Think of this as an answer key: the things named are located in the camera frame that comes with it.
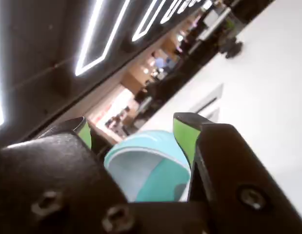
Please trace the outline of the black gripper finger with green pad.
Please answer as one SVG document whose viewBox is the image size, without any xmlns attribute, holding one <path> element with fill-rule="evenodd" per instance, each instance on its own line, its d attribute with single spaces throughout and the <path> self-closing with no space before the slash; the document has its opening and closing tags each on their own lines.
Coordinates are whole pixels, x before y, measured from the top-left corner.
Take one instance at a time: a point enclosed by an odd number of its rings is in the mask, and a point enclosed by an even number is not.
<svg viewBox="0 0 302 234">
<path fill-rule="evenodd" d="M 133 234 L 136 218 L 73 131 L 0 150 L 0 234 Z"/>
<path fill-rule="evenodd" d="M 302 218 L 237 129 L 175 113 L 173 134 L 191 168 L 189 202 L 208 234 L 302 234 Z"/>
</svg>

